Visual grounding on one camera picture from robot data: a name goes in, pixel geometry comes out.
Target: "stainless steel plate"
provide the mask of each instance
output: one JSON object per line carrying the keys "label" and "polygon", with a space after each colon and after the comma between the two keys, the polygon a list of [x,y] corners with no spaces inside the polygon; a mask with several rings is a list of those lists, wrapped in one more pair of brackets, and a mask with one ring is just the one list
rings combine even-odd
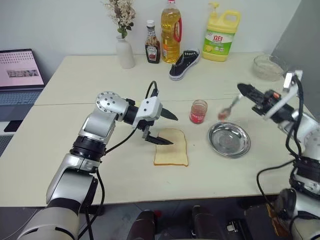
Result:
{"label": "stainless steel plate", "polygon": [[208,132],[212,148],[229,158],[239,158],[246,154],[251,146],[248,134],[238,125],[230,122],[218,122]]}

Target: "white vase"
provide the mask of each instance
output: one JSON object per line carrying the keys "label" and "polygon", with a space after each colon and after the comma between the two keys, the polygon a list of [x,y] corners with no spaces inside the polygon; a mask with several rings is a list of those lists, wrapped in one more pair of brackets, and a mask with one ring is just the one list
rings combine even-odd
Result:
{"label": "white vase", "polygon": [[133,68],[135,66],[135,59],[130,43],[128,43],[125,38],[121,38],[120,35],[117,36],[116,39],[118,42],[115,48],[120,65],[123,69]]}

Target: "sneaker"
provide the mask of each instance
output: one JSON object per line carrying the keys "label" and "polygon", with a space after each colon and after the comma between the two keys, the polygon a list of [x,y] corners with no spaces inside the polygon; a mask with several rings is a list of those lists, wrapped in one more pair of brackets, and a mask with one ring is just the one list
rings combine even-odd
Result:
{"label": "sneaker", "polygon": [[172,65],[171,70],[169,72],[169,77],[173,81],[179,81],[182,79],[186,73],[186,71],[197,64],[200,59],[200,50],[186,50],[179,57],[178,61]]}

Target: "spoon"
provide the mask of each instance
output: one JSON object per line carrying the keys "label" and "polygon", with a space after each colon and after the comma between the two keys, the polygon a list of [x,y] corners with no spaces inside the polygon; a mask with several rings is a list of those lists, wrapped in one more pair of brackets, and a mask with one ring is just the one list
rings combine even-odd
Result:
{"label": "spoon", "polygon": [[218,119],[220,121],[224,121],[225,119],[227,119],[231,114],[231,109],[233,108],[233,106],[236,105],[242,97],[243,95],[241,93],[236,96],[229,107],[224,108],[221,110],[221,112],[219,112]]}

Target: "detergent bottle handle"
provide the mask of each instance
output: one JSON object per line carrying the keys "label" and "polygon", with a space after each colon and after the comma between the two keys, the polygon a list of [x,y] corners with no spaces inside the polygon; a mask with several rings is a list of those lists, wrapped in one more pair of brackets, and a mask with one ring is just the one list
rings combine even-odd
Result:
{"label": "detergent bottle handle", "polygon": [[[235,16],[235,20],[231,21],[231,20],[227,20],[227,16]],[[234,11],[234,10],[227,10],[225,11],[221,17],[220,17],[224,22],[228,22],[229,25],[232,25],[233,27],[237,27],[240,19],[241,19],[241,14],[238,11]]]}
{"label": "detergent bottle handle", "polygon": [[[176,31],[176,28],[177,28],[177,24],[179,23],[179,36],[177,36],[177,31]],[[182,20],[181,20],[181,17],[179,18],[179,21],[177,21],[175,24],[174,24],[174,28],[173,28],[173,31],[174,31],[174,34],[173,34],[173,37],[174,39],[180,43],[181,42],[181,38],[182,38]]]}

